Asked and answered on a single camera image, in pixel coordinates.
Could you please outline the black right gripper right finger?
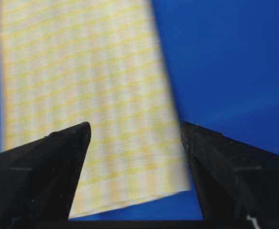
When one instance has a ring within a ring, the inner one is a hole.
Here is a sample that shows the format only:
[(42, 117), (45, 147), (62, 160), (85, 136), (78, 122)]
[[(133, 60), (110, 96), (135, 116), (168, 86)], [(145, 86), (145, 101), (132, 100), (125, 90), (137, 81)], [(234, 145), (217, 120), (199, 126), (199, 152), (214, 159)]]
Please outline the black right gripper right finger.
[(279, 229), (279, 155), (188, 122), (181, 140), (203, 229)]

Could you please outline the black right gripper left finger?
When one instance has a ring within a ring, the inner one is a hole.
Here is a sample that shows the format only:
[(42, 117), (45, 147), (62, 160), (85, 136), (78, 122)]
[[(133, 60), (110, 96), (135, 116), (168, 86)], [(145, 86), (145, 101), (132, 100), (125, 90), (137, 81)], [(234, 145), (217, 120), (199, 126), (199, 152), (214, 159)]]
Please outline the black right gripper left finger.
[(83, 122), (0, 153), (0, 229), (67, 221), (90, 139)]

